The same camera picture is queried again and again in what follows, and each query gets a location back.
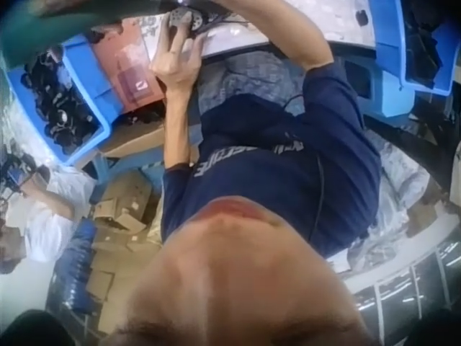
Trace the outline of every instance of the white table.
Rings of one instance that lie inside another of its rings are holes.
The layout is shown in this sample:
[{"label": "white table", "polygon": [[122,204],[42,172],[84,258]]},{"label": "white table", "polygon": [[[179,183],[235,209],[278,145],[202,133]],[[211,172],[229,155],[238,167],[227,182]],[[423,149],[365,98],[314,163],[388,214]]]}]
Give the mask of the white table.
[{"label": "white table", "polygon": [[[309,16],[329,42],[375,48],[375,32],[368,0],[286,0]],[[369,23],[360,27],[355,14],[365,10]],[[162,14],[140,17],[149,57],[156,53]],[[222,24],[209,31],[204,57],[266,45],[269,40],[253,25]]]}]

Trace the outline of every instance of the cardboard box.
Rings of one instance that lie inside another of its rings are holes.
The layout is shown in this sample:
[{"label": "cardboard box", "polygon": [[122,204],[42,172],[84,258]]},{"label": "cardboard box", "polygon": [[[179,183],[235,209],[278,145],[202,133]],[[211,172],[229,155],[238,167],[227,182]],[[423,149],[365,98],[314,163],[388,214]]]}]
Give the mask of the cardboard box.
[{"label": "cardboard box", "polygon": [[94,209],[96,224],[114,232],[136,234],[146,228],[143,217],[152,185],[138,170],[121,174],[109,183]]},{"label": "cardboard box", "polygon": [[119,126],[112,135],[99,146],[106,157],[121,158],[162,146],[165,143],[163,123],[135,123]]},{"label": "cardboard box", "polygon": [[125,19],[122,25],[121,35],[107,34],[92,49],[124,105],[123,112],[131,112],[163,99],[164,93],[150,69],[137,19]]},{"label": "cardboard box", "polygon": [[155,257],[160,247],[153,244],[151,251],[130,252],[120,254],[115,270],[117,278],[136,278],[142,274],[151,260]]},{"label": "cardboard box", "polygon": [[[110,270],[115,275],[107,292],[99,318],[98,330],[104,333],[111,333],[117,324],[126,316],[125,307],[133,292],[139,278],[146,269],[149,262],[155,257],[160,247],[152,248],[148,252],[127,252],[111,253],[98,251],[91,267]],[[103,288],[98,288],[99,296],[103,296]]]},{"label": "cardboard box", "polygon": [[93,270],[86,284],[86,290],[99,301],[105,301],[113,276],[107,272]]},{"label": "cardboard box", "polygon": [[132,252],[155,252],[158,251],[158,245],[147,240],[147,235],[150,229],[145,229],[144,231],[131,236],[130,240],[127,242],[127,248]]},{"label": "cardboard box", "polygon": [[102,306],[101,316],[99,318],[98,330],[110,334],[125,317],[125,307],[106,302]]},{"label": "cardboard box", "polygon": [[115,276],[107,294],[107,301],[117,305],[125,305],[137,283],[138,278]]},{"label": "cardboard box", "polygon": [[119,256],[114,252],[98,251],[91,262],[92,270],[100,272],[109,272],[114,274],[117,272]]},{"label": "cardboard box", "polygon": [[132,237],[127,234],[117,234],[112,229],[99,227],[91,248],[109,252],[129,252],[127,243],[131,239]]}]

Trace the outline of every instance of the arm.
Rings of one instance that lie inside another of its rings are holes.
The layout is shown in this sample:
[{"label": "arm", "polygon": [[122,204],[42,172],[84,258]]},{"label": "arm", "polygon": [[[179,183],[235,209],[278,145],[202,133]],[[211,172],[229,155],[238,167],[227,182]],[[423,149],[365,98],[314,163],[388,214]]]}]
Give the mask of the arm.
[{"label": "arm", "polygon": [[170,169],[177,164],[189,164],[189,120],[187,105],[190,94],[166,93],[165,117],[165,169]]},{"label": "arm", "polygon": [[318,27],[285,0],[214,0],[240,14],[306,71],[333,62]]},{"label": "arm", "polygon": [[35,173],[21,186],[21,190],[34,200],[47,205],[54,214],[58,214],[68,220],[75,218],[75,208],[71,202],[64,197],[46,190],[46,186]]},{"label": "arm", "polygon": [[46,204],[54,214],[58,214],[68,220],[75,218],[75,208],[64,197],[47,190],[38,190],[31,197]]},{"label": "arm", "polygon": [[205,36],[199,36],[192,46],[190,56],[182,54],[184,44],[189,36],[192,14],[184,15],[176,35],[169,37],[169,14],[161,24],[156,56],[151,70],[166,86],[165,117],[165,168],[178,164],[189,164],[189,121],[187,105],[192,94],[192,87],[197,80],[202,66],[202,49]]}]

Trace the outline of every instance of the gray fabric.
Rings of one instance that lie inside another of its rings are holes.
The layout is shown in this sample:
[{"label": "gray fabric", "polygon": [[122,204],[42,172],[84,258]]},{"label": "gray fabric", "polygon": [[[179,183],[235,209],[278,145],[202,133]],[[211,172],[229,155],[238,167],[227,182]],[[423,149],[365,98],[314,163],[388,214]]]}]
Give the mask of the gray fabric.
[{"label": "gray fabric", "polygon": [[[238,94],[254,94],[285,106],[292,97],[302,94],[304,76],[300,67],[267,52],[212,63],[202,68],[198,80],[200,114]],[[293,99],[286,111],[293,115],[303,113],[303,98]]]}]

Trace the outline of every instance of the blue crate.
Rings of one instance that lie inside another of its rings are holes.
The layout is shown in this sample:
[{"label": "blue crate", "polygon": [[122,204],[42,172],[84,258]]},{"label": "blue crate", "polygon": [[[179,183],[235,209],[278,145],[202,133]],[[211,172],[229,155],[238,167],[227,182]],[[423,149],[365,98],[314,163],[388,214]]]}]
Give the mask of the blue crate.
[{"label": "blue crate", "polygon": [[461,37],[454,25],[446,22],[434,31],[433,38],[438,42],[437,51],[443,66],[434,79],[434,88],[431,89],[406,78],[406,40],[400,0],[370,0],[369,4],[375,29],[378,66],[397,76],[402,87],[410,87],[417,92],[449,95],[461,43]]},{"label": "blue crate", "polygon": [[65,155],[61,146],[54,144],[52,138],[44,135],[46,123],[35,110],[34,96],[29,89],[21,84],[21,75],[24,73],[24,69],[18,67],[8,71],[7,79],[38,135],[43,138],[60,162],[70,166],[110,136],[112,123],[121,114],[123,104],[113,91],[105,73],[99,67],[91,47],[83,36],[74,37],[65,42],[63,46],[65,48],[63,64],[80,95],[100,123],[96,133],[71,155]]},{"label": "blue crate", "polygon": [[83,35],[63,43],[63,64],[88,106],[98,120],[112,124],[121,114],[123,104],[101,69],[90,44]]},{"label": "blue crate", "polygon": [[[368,82],[370,95],[358,93],[357,101],[360,111],[379,120],[389,120],[392,117],[408,115],[415,103],[415,91],[410,87],[401,87],[398,78],[387,71],[383,71],[371,58],[359,56],[344,56],[342,58],[349,83],[354,87],[354,80],[361,79]],[[348,73],[346,61],[360,66],[361,70]]]}]

